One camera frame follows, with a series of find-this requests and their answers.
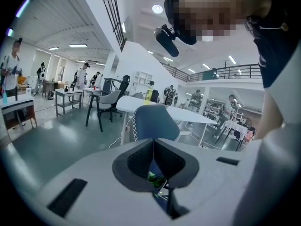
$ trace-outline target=yellow bottle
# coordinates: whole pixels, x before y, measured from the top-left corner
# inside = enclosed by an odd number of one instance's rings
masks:
[[[144,99],[144,105],[149,105],[150,101],[151,101],[151,95],[152,95],[152,88],[154,87],[154,81],[150,81],[149,83],[149,88],[147,89],[146,95],[145,95],[145,99]]]

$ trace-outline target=white ceiling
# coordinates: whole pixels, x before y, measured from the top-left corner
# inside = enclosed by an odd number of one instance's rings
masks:
[[[186,92],[193,94],[197,89],[204,93],[205,88],[185,88]],[[235,95],[236,100],[243,107],[261,110],[263,105],[264,91],[254,89],[233,89],[233,88],[210,88],[209,98],[227,101],[229,95]]]
[[[55,53],[74,61],[105,64],[110,52],[77,0],[31,0],[14,21],[13,30],[15,36],[40,48],[59,47]],[[76,43],[85,43],[87,48],[69,47]]]
[[[214,37],[213,42],[198,41],[195,45],[186,45],[177,39],[174,43],[178,47],[180,54],[172,58],[167,51],[156,41],[154,29],[168,23],[165,11],[161,14],[155,14],[152,11],[153,5],[161,5],[164,8],[165,0],[134,0],[134,11],[129,11],[130,19],[126,20],[126,25],[132,28],[126,34],[129,40],[141,43],[147,50],[154,52],[154,56],[163,63],[166,61],[162,57],[168,57],[173,60],[171,66],[192,74],[188,69],[195,72],[206,71],[202,66],[207,64],[210,68],[221,68],[233,66],[228,56],[232,55],[237,65],[255,64],[258,62],[258,52],[253,43],[252,36],[246,31],[243,25],[236,26],[235,31],[231,31],[229,36]]]

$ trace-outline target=floor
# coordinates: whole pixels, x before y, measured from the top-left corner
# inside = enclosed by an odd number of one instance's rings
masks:
[[[86,155],[107,150],[120,137],[123,117],[115,113],[113,123],[109,119],[110,113],[102,115],[102,133],[96,111],[92,109],[89,125],[85,127],[88,101],[89,98],[85,97],[86,104],[81,109],[69,109],[65,115],[57,118],[55,100],[46,100],[38,95],[35,97],[38,127],[31,129],[31,124],[26,123],[24,131],[19,127],[10,130],[10,136],[16,139],[13,144],[0,150],[0,157],[19,190],[34,196],[58,173]],[[193,124],[188,128],[200,135],[204,125]],[[226,135],[222,135],[220,141],[214,144],[214,131],[215,129],[207,127],[204,135],[204,141],[215,146],[210,148],[235,151],[238,142],[228,138],[223,143]],[[198,145],[195,138],[181,136],[179,142]],[[111,147],[119,145],[120,140]]]

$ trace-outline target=metal railing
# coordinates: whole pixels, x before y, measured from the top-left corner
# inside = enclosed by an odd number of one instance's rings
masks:
[[[187,82],[216,79],[261,79],[258,64],[224,67],[189,75]]]
[[[122,32],[122,25],[120,22],[120,16],[118,11],[117,0],[102,0],[104,2],[105,8],[107,10],[113,32],[115,33],[117,42],[120,46],[121,51],[126,43],[126,39],[124,38]]]
[[[182,81],[188,82],[189,74],[187,74],[181,70],[178,70],[177,68],[166,65],[164,63],[161,63],[161,64],[167,69],[168,72],[171,73],[172,76],[174,76],[175,78],[178,78]]]

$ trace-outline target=shelving unit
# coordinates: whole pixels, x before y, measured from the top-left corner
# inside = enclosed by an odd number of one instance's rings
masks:
[[[140,92],[145,95],[149,83],[152,80],[152,75],[149,73],[137,71],[134,75],[134,81],[130,90],[130,95]]]
[[[223,101],[208,99],[203,116],[205,116],[211,120],[218,121],[219,113],[224,104],[225,103]]]

